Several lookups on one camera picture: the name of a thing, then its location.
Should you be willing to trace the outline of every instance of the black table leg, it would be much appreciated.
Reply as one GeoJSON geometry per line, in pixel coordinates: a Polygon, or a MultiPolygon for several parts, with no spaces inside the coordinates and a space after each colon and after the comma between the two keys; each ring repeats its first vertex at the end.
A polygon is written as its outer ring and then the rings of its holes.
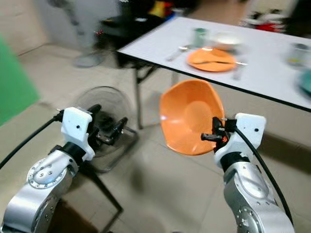
{"type": "Polygon", "coordinates": [[[88,177],[90,180],[92,180],[97,185],[97,187],[103,192],[103,194],[108,198],[108,200],[113,204],[113,206],[117,209],[116,214],[112,216],[112,218],[102,231],[102,233],[106,233],[109,231],[109,229],[118,219],[118,217],[122,214],[123,208],[115,199],[115,197],[111,194],[111,192],[107,189],[107,187],[104,185],[101,179],[97,176],[93,166],[90,163],[85,162],[82,166],[80,166],[79,171],[83,175],[88,177]]]}
{"type": "Polygon", "coordinates": [[[172,71],[172,86],[175,86],[178,83],[178,73],[172,71]]]}
{"type": "Polygon", "coordinates": [[[138,64],[134,64],[134,88],[135,88],[135,98],[136,98],[136,105],[137,105],[137,124],[140,130],[143,129],[141,123],[141,101],[140,101],[140,77],[139,77],[139,66],[138,64]]]}
{"type": "Polygon", "coordinates": [[[150,66],[146,63],[142,62],[134,62],[134,88],[135,88],[135,98],[136,98],[136,105],[137,105],[137,123],[138,128],[140,130],[143,129],[142,126],[142,116],[141,116],[141,99],[140,99],[140,84],[146,80],[153,72],[155,72],[158,67],[157,66],[150,66]],[[139,75],[139,70],[143,67],[149,67],[147,71],[143,74],[143,76],[139,75]]]}

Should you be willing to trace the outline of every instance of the fan base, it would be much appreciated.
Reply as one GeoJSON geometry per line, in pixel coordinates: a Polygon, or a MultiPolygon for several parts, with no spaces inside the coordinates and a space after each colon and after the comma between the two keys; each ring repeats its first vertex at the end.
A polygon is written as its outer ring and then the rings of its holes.
{"type": "Polygon", "coordinates": [[[73,65],[79,68],[98,66],[104,60],[101,54],[82,54],[73,60],[73,65]]]}

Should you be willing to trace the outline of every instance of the green board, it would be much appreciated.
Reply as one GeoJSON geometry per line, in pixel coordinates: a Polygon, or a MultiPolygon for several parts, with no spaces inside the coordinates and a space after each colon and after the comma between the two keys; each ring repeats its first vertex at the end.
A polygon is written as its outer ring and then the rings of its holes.
{"type": "Polygon", "coordinates": [[[0,37],[0,126],[38,99],[33,84],[0,37]]]}

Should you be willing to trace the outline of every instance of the orange plate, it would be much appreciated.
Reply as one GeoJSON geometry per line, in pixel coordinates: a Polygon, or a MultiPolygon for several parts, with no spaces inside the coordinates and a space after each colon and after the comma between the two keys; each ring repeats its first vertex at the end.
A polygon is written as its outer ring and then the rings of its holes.
{"type": "Polygon", "coordinates": [[[227,71],[233,69],[236,64],[236,59],[230,55],[229,53],[218,50],[215,48],[205,48],[211,49],[210,51],[204,50],[204,48],[194,51],[188,56],[188,63],[189,65],[205,70],[205,71],[213,71],[213,72],[220,72],[220,71],[227,71]],[[205,63],[205,64],[194,64],[199,62],[205,61],[220,61],[220,62],[230,62],[230,64],[221,64],[216,62],[205,63]]]}
{"type": "Polygon", "coordinates": [[[202,80],[180,82],[163,94],[160,115],[167,146],[187,155],[214,149],[216,143],[201,141],[201,133],[212,133],[213,117],[225,116],[216,91],[202,80]]]}

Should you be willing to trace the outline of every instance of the white bowl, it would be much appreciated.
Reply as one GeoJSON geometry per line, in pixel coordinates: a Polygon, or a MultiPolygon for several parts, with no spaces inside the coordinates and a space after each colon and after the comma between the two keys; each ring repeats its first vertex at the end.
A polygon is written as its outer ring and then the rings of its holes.
{"type": "Polygon", "coordinates": [[[214,47],[220,50],[234,50],[242,44],[242,40],[233,33],[217,33],[212,39],[214,47]]]}

